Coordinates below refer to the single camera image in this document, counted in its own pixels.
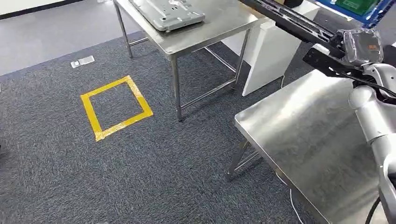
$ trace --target blue crate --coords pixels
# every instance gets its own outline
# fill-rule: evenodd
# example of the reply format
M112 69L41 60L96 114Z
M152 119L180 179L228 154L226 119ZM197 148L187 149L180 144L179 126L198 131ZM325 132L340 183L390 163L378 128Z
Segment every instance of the blue crate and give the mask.
M396 0L381 0L371 12L367 12L365 15L358 15L347 9L332 4L331 0L316 1L335 11L338 11L344 15L354 18L357 21L360 21L361 23L363 23L363 27L365 28L373 28L384 17L384 15L388 12L388 10L392 7Z

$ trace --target green container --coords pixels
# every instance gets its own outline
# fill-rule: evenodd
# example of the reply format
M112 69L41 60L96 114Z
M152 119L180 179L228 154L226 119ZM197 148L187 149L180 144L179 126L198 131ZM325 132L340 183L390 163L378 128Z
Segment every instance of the green container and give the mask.
M358 15L364 15L378 2L379 0L337 0L335 4Z

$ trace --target black cable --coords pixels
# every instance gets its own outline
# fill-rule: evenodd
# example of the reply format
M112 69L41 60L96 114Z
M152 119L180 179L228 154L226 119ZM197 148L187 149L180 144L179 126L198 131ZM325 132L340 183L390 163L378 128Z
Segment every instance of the black cable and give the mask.
M380 203L380 197L374 202L373 206L370 209L370 212L367 215L366 224L370 224L371 218L373 217L374 211L377 208L378 204Z
M378 88L378 89L380 89L380 90L383 90L383 91L387 92L389 95L392 95L393 97L396 98L396 93L395 93L395 92L393 92L393 91L391 91L391 90L389 90L389 89L387 89L387 88L385 88L385 87L383 87L383 86L377 85L377 84L372 83L372 82L368 82L368 81L363 80L363 79L360 79L360 78L356 78L356 77L350 76L350 75L348 75L348 74L345 74L344 72L342 72L341 74L344 75L344 76L346 76L347 78L353 79L353 80L355 80L355 81L362 82L362 83L364 83L364 84L366 84L366 85L368 85L368 86L371 86L371 87L373 87L373 88Z

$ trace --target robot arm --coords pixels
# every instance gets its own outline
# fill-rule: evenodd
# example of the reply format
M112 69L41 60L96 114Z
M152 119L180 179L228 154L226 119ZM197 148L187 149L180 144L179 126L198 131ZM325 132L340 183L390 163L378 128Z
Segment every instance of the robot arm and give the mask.
M371 145L379 172L379 193L389 223L396 223L396 68L380 63L375 52L382 50L370 32L353 42L363 49L367 63L347 63L351 53L344 33L333 33L273 0L240 0L276 22L276 26L304 41L314 43L303 60L329 77L354 80L349 104L355 110L367 143Z

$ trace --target gray carpet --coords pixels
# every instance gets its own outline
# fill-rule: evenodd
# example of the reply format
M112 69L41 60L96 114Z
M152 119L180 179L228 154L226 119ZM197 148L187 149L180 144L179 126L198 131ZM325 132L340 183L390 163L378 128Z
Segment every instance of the gray carpet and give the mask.
M324 25L332 19L326 12L317 17ZM309 47L300 46L285 84L312 69L301 63ZM223 44L212 48L235 64ZM234 115L278 90L280 80L243 98L245 65L235 91L192 106L179 123L169 63L149 42L133 54L115 39L0 77L1 223L297 222L288 189L262 159L225 180L243 141ZM89 55L94 63L71 68ZM233 75L204 50L180 58L179 67L183 102ZM96 142L80 95L127 75L154 115ZM102 129L140 112L124 84L91 101ZM297 199L296 206L314 222Z

